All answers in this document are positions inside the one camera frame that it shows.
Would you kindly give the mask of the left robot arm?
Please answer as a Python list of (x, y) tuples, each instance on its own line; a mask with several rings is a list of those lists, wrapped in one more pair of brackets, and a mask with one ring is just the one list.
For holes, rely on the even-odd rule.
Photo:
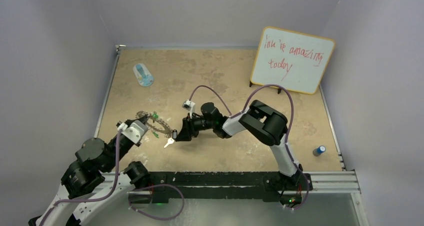
[(133, 145), (140, 146), (147, 133), (148, 116), (118, 123), (118, 133), (109, 142), (100, 138), (86, 140), (61, 177), (56, 196), (41, 216), (29, 225), (87, 225), (106, 206), (132, 189), (144, 190), (150, 174), (140, 161), (125, 169), (119, 161)]

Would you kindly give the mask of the black tag key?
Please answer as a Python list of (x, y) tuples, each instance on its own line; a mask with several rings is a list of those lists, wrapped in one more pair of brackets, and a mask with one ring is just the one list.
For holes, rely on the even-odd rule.
[(176, 139), (176, 138), (177, 138), (177, 136), (178, 136), (178, 131), (174, 129), (174, 130), (172, 131), (172, 135), (171, 135), (171, 137), (172, 137), (172, 139)]

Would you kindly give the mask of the metal disc with keyrings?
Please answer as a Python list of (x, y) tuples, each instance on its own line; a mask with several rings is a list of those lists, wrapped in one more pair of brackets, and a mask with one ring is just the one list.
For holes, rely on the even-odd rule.
[(172, 136), (173, 129), (163, 119), (161, 119), (160, 117), (159, 117), (158, 120), (155, 120), (155, 121), (151, 120), (150, 119), (150, 114), (151, 113), (146, 112), (146, 111), (138, 111), (136, 113), (136, 118), (137, 119), (144, 118), (145, 119), (146, 126), (152, 132), (161, 133), (166, 138), (171, 137)]

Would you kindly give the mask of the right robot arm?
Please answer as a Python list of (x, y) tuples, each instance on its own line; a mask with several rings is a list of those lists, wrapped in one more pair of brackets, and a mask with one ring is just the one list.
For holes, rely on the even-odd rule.
[(189, 110), (189, 113), (182, 119), (181, 130), (173, 131), (171, 138), (175, 142), (191, 141), (200, 131), (210, 129), (221, 139), (231, 138), (247, 130), (261, 143), (270, 147), (278, 171), (282, 174), (280, 179), (282, 186), (293, 189), (299, 185), (301, 178), (297, 172), (300, 166), (294, 160), (286, 142), (288, 120), (282, 113), (259, 100), (254, 100), (248, 110), (240, 112), (233, 118), (222, 115), (213, 102), (202, 104), (201, 115), (193, 111), (194, 106), (195, 103), (189, 100), (183, 103), (182, 107)]

